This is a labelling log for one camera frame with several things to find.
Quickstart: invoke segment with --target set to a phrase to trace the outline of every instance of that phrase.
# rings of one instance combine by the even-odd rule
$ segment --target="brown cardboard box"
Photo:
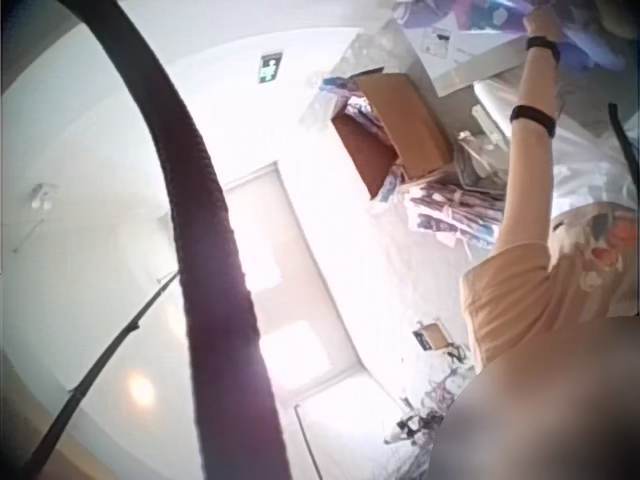
[[[407,181],[451,163],[453,146],[407,75],[378,73],[354,80],[393,143],[393,147],[385,145],[344,111],[333,118],[371,198],[378,194],[398,158]]]

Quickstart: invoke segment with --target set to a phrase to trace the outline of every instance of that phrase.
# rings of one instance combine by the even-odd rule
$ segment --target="ceiling light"
[[[143,408],[153,406],[156,400],[156,392],[147,377],[139,373],[133,373],[129,376],[128,384],[133,401],[138,406]]]

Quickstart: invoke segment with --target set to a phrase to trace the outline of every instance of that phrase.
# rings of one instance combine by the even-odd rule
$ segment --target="green exit sign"
[[[258,73],[258,82],[273,82],[278,76],[280,62],[282,62],[282,52],[263,55],[260,58],[260,72]]]

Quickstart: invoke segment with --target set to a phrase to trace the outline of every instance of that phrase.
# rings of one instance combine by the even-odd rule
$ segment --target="open box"
[[[407,75],[377,73],[353,80],[393,144],[385,144],[344,110],[332,119],[372,199],[398,160],[407,182],[430,175],[452,162],[451,142]]]

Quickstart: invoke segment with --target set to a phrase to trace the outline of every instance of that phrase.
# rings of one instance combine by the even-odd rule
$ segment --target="black pole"
[[[62,410],[53,420],[53,423],[44,434],[42,440],[31,454],[31,457],[24,465],[23,477],[25,479],[37,478],[42,469],[47,464],[47,461],[51,457],[51,454],[56,448],[60,437],[64,433],[71,417],[76,412],[80,403],[86,396],[87,392],[97,380],[98,376],[104,370],[111,357],[116,353],[120,345],[126,340],[126,338],[138,328],[140,328],[140,320],[149,309],[156,303],[156,301],[162,296],[162,294],[171,286],[173,281],[178,277],[179,272],[175,272],[167,282],[162,285],[156,293],[144,304],[144,306],[135,314],[129,323],[120,330],[120,333],[111,341],[109,346],[102,352],[102,355],[98,357],[93,366],[89,369],[86,375],[80,380],[80,383],[71,391],[71,396],[67,399]]]

